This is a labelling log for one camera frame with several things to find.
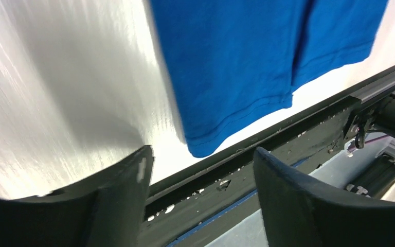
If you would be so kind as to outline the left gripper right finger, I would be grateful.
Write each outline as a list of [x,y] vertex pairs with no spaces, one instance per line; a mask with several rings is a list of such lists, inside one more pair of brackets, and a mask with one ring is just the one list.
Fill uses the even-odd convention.
[[253,170],[269,246],[395,246],[395,202],[333,187],[261,147]]

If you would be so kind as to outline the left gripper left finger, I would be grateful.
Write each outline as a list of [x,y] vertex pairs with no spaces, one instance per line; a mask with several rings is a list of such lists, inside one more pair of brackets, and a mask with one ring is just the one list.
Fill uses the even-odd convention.
[[137,246],[153,160],[143,146],[45,196],[0,199],[0,246]]

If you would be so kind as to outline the blue t shirt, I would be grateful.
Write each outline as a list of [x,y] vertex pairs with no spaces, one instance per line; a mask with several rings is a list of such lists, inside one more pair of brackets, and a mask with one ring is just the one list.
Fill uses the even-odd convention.
[[386,1],[151,1],[185,141],[206,157],[371,53]]

